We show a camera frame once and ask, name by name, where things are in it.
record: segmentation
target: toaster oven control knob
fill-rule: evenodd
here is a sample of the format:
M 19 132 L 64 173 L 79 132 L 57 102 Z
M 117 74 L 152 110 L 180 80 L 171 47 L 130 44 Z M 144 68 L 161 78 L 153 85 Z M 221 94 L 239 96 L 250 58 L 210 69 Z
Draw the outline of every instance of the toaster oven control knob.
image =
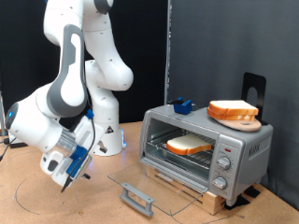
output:
M 231 162 L 228 158 L 226 157 L 221 157 L 217 160 L 217 164 L 223 168 L 224 170 L 227 170 L 231 167 Z
M 221 176 L 214 179 L 212 184 L 215 185 L 219 189 L 225 189 L 227 186 L 226 180 Z

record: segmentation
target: wooden table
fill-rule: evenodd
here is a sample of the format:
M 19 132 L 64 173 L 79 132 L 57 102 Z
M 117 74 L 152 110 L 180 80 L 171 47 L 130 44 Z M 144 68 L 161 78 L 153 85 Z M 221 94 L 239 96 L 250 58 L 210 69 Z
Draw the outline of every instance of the wooden table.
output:
M 121 186 L 107 176 L 139 160 L 141 125 L 121 124 L 127 148 L 113 157 L 94 156 L 87 172 L 92 179 L 82 178 L 65 193 L 41 171 L 37 148 L 9 149 L 0 162 L 0 223 L 299 223 L 298 211 L 261 185 L 256 199 L 246 196 L 250 204 L 216 216 L 193 204 L 173 217 L 155 207 L 151 218 L 136 212 L 120 199 Z

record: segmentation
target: toast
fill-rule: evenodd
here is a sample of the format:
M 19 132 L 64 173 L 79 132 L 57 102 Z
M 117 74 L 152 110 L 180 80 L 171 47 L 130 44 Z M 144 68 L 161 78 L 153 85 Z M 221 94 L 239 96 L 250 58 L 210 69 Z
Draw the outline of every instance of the toast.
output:
M 226 120 L 254 120 L 254 115 L 226 115 L 218 114 L 212 111 L 209 107 L 206 109 L 207 114 L 213 119 L 226 119 Z
M 211 101 L 209 109 L 223 115 L 258 115 L 259 109 L 245 101 Z
M 194 134 L 187 134 L 167 141 L 166 147 L 176 154 L 187 155 L 210 150 L 212 145 Z

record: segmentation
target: toaster oven rack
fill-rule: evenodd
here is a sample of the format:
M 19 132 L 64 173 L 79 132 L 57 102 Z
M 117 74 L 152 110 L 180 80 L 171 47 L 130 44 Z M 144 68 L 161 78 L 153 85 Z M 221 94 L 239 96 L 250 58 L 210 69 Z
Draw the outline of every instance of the toaster oven rack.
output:
M 213 152 L 214 152 L 214 147 L 215 147 L 215 143 L 216 141 L 214 139 L 205 137 L 201 134 L 196 134 L 196 133 L 192 133 L 194 135 L 196 135 L 197 137 L 201 138 L 202 140 L 208 142 L 209 144 L 212 145 L 210 150 L 206 150 L 206 151 L 200 151 L 197 152 L 195 154 L 192 155 L 178 155 L 176 153 L 173 153 L 172 151 L 169 151 L 166 147 L 166 143 L 168 140 L 176 138 L 176 137 L 181 137 L 183 135 L 187 135 L 190 134 L 192 132 L 186 131 L 186 130 L 182 130 L 182 129 L 178 129 L 175 130 L 171 133 L 167 133 L 165 135 L 162 135 L 160 137 L 157 137 L 153 140 L 150 140 L 147 142 L 148 145 L 152 146 L 152 147 L 156 147 L 157 150 L 163 150 L 167 153 L 170 153 L 176 157 L 180 157 L 185 161 L 191 162 L 195 165 L 198 165 L 204 169 L 209 170 L 210 169 L 210 165 L 212 162 L 212 157 L 213 157 Z

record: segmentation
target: black wall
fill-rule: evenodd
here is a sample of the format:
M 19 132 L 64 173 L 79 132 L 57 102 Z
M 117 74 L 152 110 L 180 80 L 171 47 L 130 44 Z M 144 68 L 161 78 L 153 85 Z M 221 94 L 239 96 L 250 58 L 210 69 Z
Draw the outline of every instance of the black wall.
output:
M 168 98 L 236 100 L 244 73 L 264 76 L 274 134 L 263 185 L 299 209 L 299 1 L 172 2 Z
M 43 34 L 45 1 L 0 2 L 1 90 L 7 112 L 57 77 L 60 49 Z M 140 121 L 146 110 L 164 103 L 167 0 L 115 0 L 109 14 L 116 47 L 135 78 L 128 91 L 114 92 L 120 122 Z M 62 119 L 62 124 L 69 128 L 75 119 Z

